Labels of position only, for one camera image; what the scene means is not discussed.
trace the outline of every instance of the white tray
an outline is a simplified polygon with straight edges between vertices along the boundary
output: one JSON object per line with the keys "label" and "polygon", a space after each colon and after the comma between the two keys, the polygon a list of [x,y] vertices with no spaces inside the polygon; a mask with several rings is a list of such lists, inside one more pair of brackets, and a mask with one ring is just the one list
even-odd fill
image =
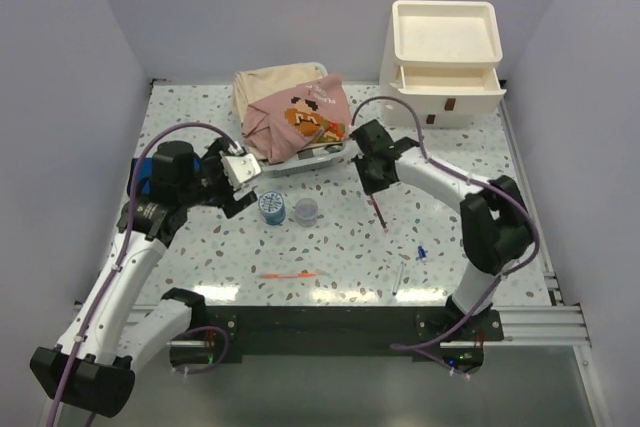
{"label": "white tray", "polygon": [[389,35],[400,64],[495,67],[502,47],[488,2],[394,2]]}

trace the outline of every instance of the blue part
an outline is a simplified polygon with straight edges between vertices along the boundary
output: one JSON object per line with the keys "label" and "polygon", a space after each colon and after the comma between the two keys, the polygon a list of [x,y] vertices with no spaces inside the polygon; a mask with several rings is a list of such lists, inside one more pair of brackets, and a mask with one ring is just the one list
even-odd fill
{"label": "blue part", "polygon": [[278,192],[267,192],[258,199],[258,208],[269,225],[279,225],[286,218],[284,198]]}
{"label": "blue part", "polygon": [[[131,170],[129,171],[129,183],[127,184],[127,194],[131,191],[131,176],[133,175],[133,169],[136,168],[136,164],[138,163],[138,158],[133,158],[131,160]],[[138,177],[138,182],[143,180],[144,178],[151,177],[151,166],[153,164],[152,159],[147,157],[144,159],[142,164],[142,168],[140,169],[140,175]],[[198,171],[200,170],[200,163],[198,159],[193,159],[193,168]],[[141,193],[148,194],[149,193],[149,182],[145,182],[144,187],[141,190]]]}

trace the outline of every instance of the small container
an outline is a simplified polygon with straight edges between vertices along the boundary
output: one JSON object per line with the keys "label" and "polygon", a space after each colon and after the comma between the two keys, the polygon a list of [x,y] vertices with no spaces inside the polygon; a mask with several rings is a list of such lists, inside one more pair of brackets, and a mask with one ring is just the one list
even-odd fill
{"label": "small container", "polygon": [[269,225],[280,225],[286,218],[284,199],[278,192],[262,194],[258,199],[258,208]]}
{"label": "small container", "polygon": [[312,227],[318,220],[318,203],[313,199],[300,199],[294,210],[296,220],[303,227]]}

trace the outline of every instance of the black metal base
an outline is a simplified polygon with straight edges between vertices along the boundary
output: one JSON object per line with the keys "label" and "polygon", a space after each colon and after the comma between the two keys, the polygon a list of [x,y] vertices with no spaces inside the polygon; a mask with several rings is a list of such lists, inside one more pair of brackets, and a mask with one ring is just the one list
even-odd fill
{"label": "black metal base", "polygon": [[[232,342],[225,362],[240,363],[245,355],[299,356],[406,356],[389,346],[392,343],[426,342],[451,324],[446,307],[207,307],[212,325],[224,329]],[[500,314],[487,310],[472,318],[448,340],[475,342],[504,339]],[[202,340],[194,336],[192,340]],[[216,355],[222,349],[216,342]],[[174,346],[174,364],[208,361],[206,347]],[[452,366],[482,364],[482,349],[441,349],[428,352],[444,358]],[[414,360],[428,360],[419,354]]]}

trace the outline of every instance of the gray floor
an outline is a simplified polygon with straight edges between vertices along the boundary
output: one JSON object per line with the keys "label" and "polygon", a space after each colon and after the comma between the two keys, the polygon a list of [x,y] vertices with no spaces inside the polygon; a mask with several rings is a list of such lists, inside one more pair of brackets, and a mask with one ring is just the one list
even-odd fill
{"label": "gray floor", "polygon": [[[60,427],[81,427],[65,409]],[[593,426],[570,348],[493,348],[471,382],[403,358],[250,357],[183,381],[164,352],[94,427]]]}

